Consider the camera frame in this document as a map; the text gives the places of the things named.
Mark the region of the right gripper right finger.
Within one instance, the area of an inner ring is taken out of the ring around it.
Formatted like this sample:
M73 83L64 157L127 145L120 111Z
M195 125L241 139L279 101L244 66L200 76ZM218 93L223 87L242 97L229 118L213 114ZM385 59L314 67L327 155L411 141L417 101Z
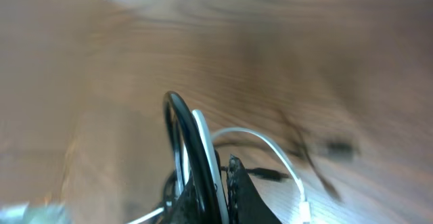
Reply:
M260 197L238 157L230 155L226 176L230 224L281 224Z

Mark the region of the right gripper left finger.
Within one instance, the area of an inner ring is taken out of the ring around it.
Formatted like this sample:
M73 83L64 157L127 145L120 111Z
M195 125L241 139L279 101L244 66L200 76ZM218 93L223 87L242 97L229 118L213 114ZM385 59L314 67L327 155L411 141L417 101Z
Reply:
M187 182L182 194L175 198L176 175L170 175L162 192L162 224L200 224L198 200L193 179Z

